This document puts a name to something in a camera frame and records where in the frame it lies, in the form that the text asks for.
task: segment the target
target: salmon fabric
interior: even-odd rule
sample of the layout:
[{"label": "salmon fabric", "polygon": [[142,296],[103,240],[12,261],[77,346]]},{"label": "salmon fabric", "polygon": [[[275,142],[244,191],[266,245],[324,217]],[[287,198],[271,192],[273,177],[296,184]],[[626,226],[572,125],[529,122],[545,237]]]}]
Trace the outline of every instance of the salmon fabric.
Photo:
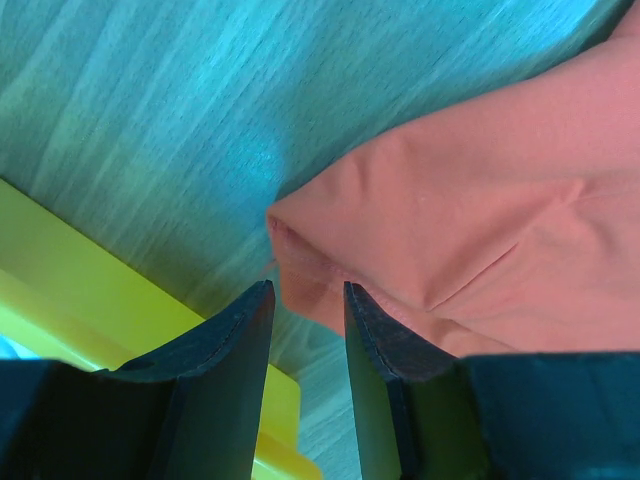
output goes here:
[{"label": "salmon fabric", "polygon": [[640,5],[547,73],[357,148],[268,212],[286,306],[342,286],[455,354],[640,348]]}]

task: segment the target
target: towel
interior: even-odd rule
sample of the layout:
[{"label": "towel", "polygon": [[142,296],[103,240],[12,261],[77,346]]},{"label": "towel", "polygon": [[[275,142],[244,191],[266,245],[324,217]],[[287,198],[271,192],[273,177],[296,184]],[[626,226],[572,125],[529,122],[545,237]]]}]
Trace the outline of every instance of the towel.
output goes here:
[{"label": "towel", "polygon": [[640,5],[548,72],[356,148],[268,210],[286,306],[362,284],[459,356],[640,348]]}]

